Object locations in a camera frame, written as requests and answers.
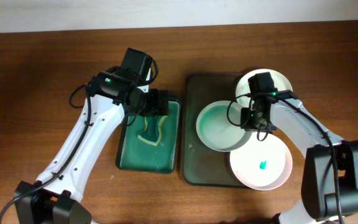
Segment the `green yellow scrub sponge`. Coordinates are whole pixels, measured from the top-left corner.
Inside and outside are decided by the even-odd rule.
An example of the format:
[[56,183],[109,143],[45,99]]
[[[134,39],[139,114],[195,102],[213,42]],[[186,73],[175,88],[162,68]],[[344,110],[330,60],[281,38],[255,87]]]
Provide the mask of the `green yellow scrub sponge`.
[[145,117],[145,127],[138,139],[148,145],[157,146],[162,140],[162,126],[167,118],[167,115]]

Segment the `grey plate with green stain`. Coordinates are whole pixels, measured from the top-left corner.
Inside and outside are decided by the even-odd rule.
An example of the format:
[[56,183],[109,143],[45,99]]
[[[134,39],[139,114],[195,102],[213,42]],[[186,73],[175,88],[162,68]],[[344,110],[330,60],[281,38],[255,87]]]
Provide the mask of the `grey plate with green stain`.
[[227,118],[230,101],[221,100],[210,103],[199,113],[196,132],[201,142],[208,148],[229,152],[239,149],[251,138],[252,132],[244,131],[231,124]]

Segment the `white plate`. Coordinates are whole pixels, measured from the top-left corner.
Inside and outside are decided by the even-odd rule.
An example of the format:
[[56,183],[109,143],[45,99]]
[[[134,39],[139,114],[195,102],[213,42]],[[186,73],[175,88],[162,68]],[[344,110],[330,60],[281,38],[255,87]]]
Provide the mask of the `white plate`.
[[264,141],[252,133],[239,149],[230,152],[229,163],[236,178],[254,190],[273,190],[289,178],[293,161],[289,148],[269,134]]

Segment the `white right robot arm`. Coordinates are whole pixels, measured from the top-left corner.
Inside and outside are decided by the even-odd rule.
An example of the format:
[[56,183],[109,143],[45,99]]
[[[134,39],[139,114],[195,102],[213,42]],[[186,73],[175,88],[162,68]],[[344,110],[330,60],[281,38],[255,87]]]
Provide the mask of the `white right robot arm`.
[[342,223],[358,213],[358,140],[332,133],[289,93],[251,96],[241,124],[265,133],[281,129],[305,157],[301,200],[272,223]]

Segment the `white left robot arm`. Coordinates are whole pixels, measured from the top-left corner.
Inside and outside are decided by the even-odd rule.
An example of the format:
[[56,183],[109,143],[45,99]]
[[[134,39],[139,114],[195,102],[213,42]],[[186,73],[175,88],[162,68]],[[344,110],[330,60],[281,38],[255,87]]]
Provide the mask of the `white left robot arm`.
[[87,87],[78,121],[34,184],[20,182],[13,203],[20,223],[93,223],[81,204],[88,177],[110,135],[126,116],[168,113],[168,92]]

